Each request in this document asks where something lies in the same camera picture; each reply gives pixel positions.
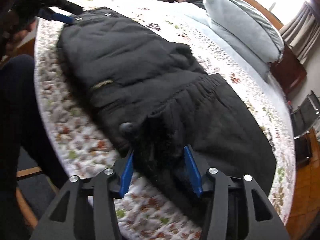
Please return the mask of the black padded pants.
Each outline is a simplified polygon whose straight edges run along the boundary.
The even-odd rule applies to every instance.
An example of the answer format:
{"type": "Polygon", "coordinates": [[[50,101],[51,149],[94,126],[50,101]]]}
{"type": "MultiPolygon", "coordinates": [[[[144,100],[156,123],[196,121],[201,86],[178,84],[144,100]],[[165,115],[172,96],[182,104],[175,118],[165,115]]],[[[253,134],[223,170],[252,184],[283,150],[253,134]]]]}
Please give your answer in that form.
{"type": "Polygon", "coordinates": [[[108,8],[61,31],[57,54],[75,98],[121,156],[189,218],[207,202],[193,193],[186,145],[228,176],[250,174],[265,193],[276,159],[232,87],[207,74],[186,44],[169,42],[108,8]]]}

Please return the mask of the white floral quilt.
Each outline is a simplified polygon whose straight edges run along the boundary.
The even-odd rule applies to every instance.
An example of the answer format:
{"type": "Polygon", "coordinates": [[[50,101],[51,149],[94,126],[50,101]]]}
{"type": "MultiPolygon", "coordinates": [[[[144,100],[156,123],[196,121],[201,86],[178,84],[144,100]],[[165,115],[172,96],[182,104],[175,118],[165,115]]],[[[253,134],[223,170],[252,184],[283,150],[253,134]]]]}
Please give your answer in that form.
{"type": "MultiPolygon", "coordinates": [[[[188,44],[209,73],[219,73],[235,90],[267,137],[277,161],[269,194],[281,220],[290,216],[296,159],[288,109],[276,109],[263,89],[217,44],[198,22],[156,0],[73,0],[85,10],[111,8],[168,41],[188,44]]],[[[80,178],[111,167],[119,153],[72,97],[57,61],[63,24],[40,20],[35,42],[35,90],[44,126],[65,172],[80,178]]],[[[115,202],[121,233],[127,239],[198,239],[200,228],[143,176],[135,173],[129,192],[115,202]]]]}

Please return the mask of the black metal chair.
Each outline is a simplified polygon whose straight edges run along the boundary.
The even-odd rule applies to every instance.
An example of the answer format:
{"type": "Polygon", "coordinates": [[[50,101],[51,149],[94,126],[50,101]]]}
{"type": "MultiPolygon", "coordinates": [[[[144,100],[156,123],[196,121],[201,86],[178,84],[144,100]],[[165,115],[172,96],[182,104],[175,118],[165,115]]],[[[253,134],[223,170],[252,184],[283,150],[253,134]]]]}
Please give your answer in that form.
{"type": "Polygon", "coordinates": [[[319,120],[319,98],[312,90],[290,117],[295,140],[308,133],[319,120]]]}

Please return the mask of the dark red wooden headboard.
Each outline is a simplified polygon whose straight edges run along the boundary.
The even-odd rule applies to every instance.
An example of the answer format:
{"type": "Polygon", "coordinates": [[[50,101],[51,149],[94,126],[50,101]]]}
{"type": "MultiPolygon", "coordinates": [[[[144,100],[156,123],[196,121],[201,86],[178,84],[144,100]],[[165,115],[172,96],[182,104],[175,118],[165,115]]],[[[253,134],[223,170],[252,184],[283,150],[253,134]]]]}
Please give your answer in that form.
{"type": "Polygon", "coordinates": [[[284,44],[283,57],[271,64],[271,74],[279,83],[285,95],[289,95],[306,78],[306,70],[292,50],[284,44]]]}

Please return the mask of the light blue folded duvet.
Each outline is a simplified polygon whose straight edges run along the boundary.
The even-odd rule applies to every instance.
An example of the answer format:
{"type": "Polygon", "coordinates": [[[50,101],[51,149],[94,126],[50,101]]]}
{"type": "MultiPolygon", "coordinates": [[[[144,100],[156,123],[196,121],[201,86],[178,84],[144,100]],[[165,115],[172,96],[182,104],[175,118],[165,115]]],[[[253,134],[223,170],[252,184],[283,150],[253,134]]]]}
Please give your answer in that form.
{"type": "Polygon", "coordinates": [[[204,0],[212,23],[239,39],[264,63],[280,60],[284,41],[274,25],[244,0],[204,0]]]}

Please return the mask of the light blue bed sheet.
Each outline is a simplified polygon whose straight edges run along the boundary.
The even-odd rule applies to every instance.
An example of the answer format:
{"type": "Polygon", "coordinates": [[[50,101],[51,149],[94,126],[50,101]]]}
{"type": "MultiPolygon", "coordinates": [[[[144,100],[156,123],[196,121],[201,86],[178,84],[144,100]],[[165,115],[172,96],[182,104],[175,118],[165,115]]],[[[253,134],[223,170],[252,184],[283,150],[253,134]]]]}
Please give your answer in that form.
{"type": "Polygon", "coordinates": [[[204,9],[193,3],[182,2],[173,3],[174,9],[194,21],[198,22],[206,36],[217,44],[228,56],[230,56],[255,82],[263,89],[266,95],[274,103],[276,109],[282,111],[286,109],[285,96],[274,77],[268,73],[262,78],[258,72],[245,61],[225,40],[212,30],[212,20],[204,9]]]}

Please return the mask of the beige curtain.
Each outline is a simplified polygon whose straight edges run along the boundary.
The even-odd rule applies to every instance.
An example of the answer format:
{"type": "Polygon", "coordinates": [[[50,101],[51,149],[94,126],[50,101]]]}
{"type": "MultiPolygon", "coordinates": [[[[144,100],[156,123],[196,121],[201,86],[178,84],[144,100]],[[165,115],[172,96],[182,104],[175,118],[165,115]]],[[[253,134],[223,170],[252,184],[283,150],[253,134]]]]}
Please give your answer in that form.
{"type": "Polygon", "coordinates": [[[298,61],[304,64],[319,38],[319,20],[310,4],[304,2],[298,14],[279,32],[298,61]]]}

